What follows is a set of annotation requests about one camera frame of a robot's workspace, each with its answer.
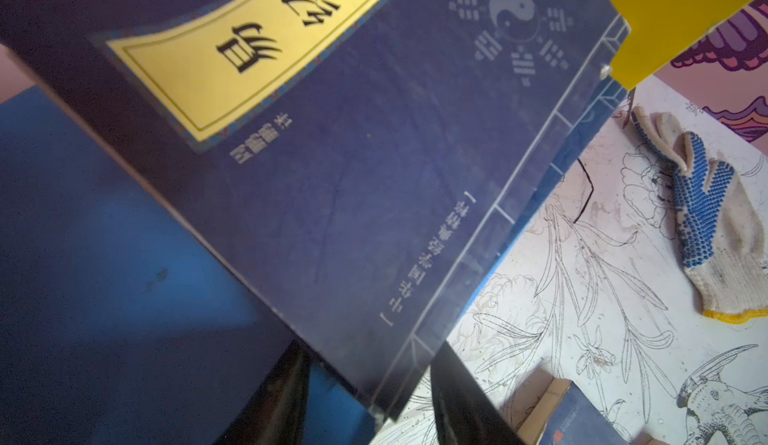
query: bird illustration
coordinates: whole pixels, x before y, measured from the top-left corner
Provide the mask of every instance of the bird illustration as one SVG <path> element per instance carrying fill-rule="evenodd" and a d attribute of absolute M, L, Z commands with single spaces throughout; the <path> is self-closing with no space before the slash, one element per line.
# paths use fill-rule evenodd
<path fill-rule="evenodd" d="M 765 445 L 750 419 L 768 411 L 768 387 L 742 392 L 720 379 L 723 367 L 757 345 L 744 345 L 706 362 L 686 379 L 677 394 L 677 406 L 687 408 L 685 445 L 706 445 L 716 431 L 728 445 Z"/>

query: peony drawing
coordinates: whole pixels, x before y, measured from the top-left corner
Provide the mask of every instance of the peony drawing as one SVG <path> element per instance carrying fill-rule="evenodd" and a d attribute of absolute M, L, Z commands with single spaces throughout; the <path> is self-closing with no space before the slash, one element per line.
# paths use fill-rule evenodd
<path fill-rule="evenodd" d="M 669 164 L 648 148 L 638 146 L 624 155 L 621 169 L 624 200 L 633 210 L 672 240 L 675 237 L 675 206 L 672 195 L 672 171 Z"/>

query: blue book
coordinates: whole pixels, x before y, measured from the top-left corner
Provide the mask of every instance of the blue book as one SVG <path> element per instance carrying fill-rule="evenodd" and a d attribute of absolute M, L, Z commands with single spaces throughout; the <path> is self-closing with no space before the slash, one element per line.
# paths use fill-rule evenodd
<path fill-rule="evenodd" d="M 594 98 L 629 31 L 609 0 L 0 7 L 0 41 L 384 417 L 562 176 L 555 155 L 586 145 L 577 124 L 607 118 L 585 110 L 623 92 Z"/>
<path fill-rule="evenodd" d="M 518 430 L 527 445 L 626 445 L 627 442 L 570 380 L 552 380 Z"/>

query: bagua symbol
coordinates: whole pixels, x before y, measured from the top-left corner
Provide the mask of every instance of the bagua symbol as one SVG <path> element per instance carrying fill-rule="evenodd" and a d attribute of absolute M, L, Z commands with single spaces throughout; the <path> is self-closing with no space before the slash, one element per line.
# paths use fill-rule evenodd
<path fill-rule="evenodd" d="M 275 42 L 275 40 L 261 35 L 243 35 L 247 30 L 254 30 L 257 34 L 261 34 L 261 29 L 262 26 L 258 23 L 233 26 L 232 33 L 235 38 L 218 45 L 216 50 L 224 55 L 240 73 L 245 72 L 264 58 L 275 60 L 276 57 L 270 55 L 269 52 L 282 52 L 283 50 L 264 43 Z"/>
<path fill-rule="evenodd" d="M 448 9 L 477 30 L 475 59 L 502 60 L 523 86 L 532 85 L 537 67 L 568 69 L 556 35 L 573 19 L 553 0 L 451 0 Z"/>
<path fill-rule="evenodd" d="M 744 345 L 717 355 L 683 383 L 677 406 L 688 409 L 685 445 L 706 445 L 718 431 L 728 445 L 764 445 L 750 415 L 768 411 L 768 387 L 742 392 L 720 379 L 726 364 L 756 346 Z"/>

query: yellow paper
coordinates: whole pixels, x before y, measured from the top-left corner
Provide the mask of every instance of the yellow paper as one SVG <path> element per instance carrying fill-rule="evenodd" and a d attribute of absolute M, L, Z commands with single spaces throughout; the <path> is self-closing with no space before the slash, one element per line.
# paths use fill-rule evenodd
<path fill-rule="evenodd" d="M 159 33 L 107 41 L 202 142 L 300 72 L 379 0 L 233 0 Z"/>

